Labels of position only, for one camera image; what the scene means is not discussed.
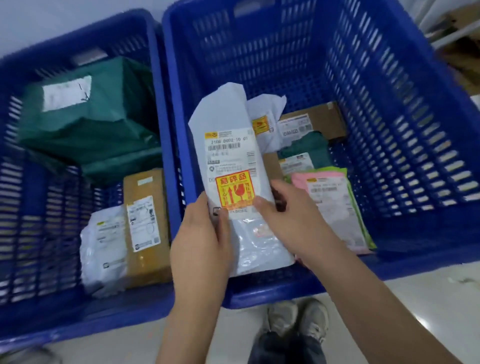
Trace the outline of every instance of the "white floor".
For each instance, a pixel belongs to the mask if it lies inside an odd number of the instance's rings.
[[[388,286],[464,364],[480,358],[480,262],[389,281]],[[328,308],[330,330],[323,348],[329,364],[366,364],[327,294],[317,296]],[[247,363],[265,306],[222,310],[207,362]],[[151,364],[164,320],[50,345],[65,364]]]

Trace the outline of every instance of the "jeans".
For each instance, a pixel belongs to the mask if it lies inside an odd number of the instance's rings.
[[[326,364],[320,343],[299,333],[289,339],[266,332],[255,341],[248,364]]]

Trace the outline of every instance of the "yellow sticker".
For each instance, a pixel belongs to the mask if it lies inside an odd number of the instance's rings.
[[[266,115],[252,121],[252,126],[253,130],[255,131],[255,135],[268,132],[268,130],[270,129],[270,126],[268,126],[268,118]]]
[[[248,170],[216,177],[215,181],[222,207],[236,210],[252,205],[255,191]]]
[[[217,132],[205,133],[205,139],[217,139],[217,138],[218,138]]]

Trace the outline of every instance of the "red upward arrow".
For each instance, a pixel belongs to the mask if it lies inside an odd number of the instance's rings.
[[[230,195],[230,200],[232,201],[232,204],[234,204],[235,202],[233,201],[232,189],[230,187],[228,188],[228,194]]]

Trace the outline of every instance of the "crate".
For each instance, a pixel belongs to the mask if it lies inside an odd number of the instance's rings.
[[[103,300],[85,295],[79,233],[93,211],[123,203],[122,185],[92,189],[77,168],[54,176],[15,141],[28,83],[119,55],[152,68],[172,236],[180,226],[165,49],[150,13],[128,11],[0,60],[0,353],[159,319],[173,305],[171,284]]]
[[[396,0],[189,0],[162,25],[187,203],[202,97],[232,81],[286,95],[285,112],[336,100],[348,138],[330,151],[378,246],[368,266],[393,279],[480,259],[480,114]],[[294,265],[230,279],[224,306],[322,291]]]

